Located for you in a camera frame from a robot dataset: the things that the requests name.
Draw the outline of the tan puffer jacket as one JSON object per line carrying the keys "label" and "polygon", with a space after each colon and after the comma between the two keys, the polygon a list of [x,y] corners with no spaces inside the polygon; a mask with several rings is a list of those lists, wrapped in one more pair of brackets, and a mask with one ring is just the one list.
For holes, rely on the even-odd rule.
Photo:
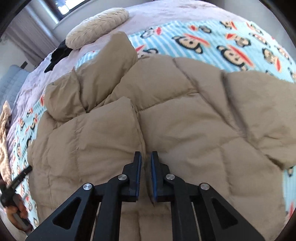
{"label": "tan puffer jacket", "polygon": [[121,240],[171,240],[167,204],[153,204],[148,158],[206,182],[266,240],[285,224],[282,173],[295,165],[295,84],[226,73],[190,58],[138,58],[125,33],[46,87],[28,150],[29,187],[44,221],[84,183],[107,182],[143,156],[140,197],[124,204]]}

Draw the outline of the tan striped cloth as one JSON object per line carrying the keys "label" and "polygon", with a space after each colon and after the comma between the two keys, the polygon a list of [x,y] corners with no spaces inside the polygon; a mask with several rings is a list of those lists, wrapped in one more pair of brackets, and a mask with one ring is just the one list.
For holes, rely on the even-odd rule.
{"label": "tan striped cloth", "polygon": [[11,108],[6,100],[1,111],[1,131],[0,131],[0,169],[1,177],[7,185],[11,184],[11,168],[9,162],[8,148],[6,143],[6,124],[11,117]]}

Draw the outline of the light blue quilted mattress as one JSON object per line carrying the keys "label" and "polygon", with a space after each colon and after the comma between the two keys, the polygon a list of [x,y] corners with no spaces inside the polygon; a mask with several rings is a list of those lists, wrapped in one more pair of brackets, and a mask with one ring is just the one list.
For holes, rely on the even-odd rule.
{"label": "light blue quilted mattress", "polygon": [[7,73],[1,78],[1,106],[7,101],[11,110],[14,107],[18,92],[26,80],[29,72],[17,65],[11,65]]}

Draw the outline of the black garment on bed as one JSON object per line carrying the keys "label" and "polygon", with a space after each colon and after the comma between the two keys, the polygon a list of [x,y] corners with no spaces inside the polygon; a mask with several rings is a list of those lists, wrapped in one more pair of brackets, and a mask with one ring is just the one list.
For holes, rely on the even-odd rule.
{"label": "black garment on bed", "polygon": [[57,49],[52,53],[50,64],[44,70],[45,73],[52,71],[53,68],[64,58],[68,57],[73,49],[66,46],[66,41],[62,41]]}

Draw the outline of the grey curtain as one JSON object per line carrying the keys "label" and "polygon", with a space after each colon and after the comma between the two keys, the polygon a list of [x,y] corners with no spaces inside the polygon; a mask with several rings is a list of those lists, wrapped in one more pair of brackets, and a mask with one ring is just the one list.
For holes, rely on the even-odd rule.
{"label": "grey curtain", "polygon": [[4,34],[34,66],[38,66],[59,46],[59,41],[30,6],[26,6],[14,17]]}

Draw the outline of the beige round cushion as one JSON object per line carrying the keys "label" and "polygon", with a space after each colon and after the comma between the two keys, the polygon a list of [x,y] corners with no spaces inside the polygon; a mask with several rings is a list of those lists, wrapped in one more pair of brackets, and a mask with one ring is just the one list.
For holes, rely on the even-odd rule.
{"label": "beige round cushion", "polygon": [[66,36],[65,45],[73,50],[95,42],[108,34],[130,17],[125,8],[110,8],[101,13],[83,20],[75,26]]}

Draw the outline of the window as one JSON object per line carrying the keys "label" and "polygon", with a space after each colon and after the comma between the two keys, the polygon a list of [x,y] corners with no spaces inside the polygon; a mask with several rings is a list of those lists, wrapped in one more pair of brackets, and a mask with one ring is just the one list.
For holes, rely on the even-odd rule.
{"label": "window", "polygon": [[62,20],[88,2],[90,0],[45,0],[46,5],[58,20]]}

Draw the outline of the lilac plush bedspread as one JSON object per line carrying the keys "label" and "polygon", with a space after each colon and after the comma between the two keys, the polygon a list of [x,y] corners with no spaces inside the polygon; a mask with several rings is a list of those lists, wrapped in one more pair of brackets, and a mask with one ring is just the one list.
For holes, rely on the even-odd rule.
{"label": "lilac plush bedspread", "polygon": [[44,71],[51,60],[51,55],[48,55],[27,76],[12,108],[11,124],[6,139],[9,153],[13,149],[18,119],[38,101],[46,86],[69,72],[84,54],[103,48],[112,34],[121,31],[130,35],[171,21],[241,20],[240,16],[204,1],[152,1],[131,6],[127,10],[129,11],[129,19],[107,35],[80,50],[73,50],[68,57],[56,64],[52,71],[45,73]]}

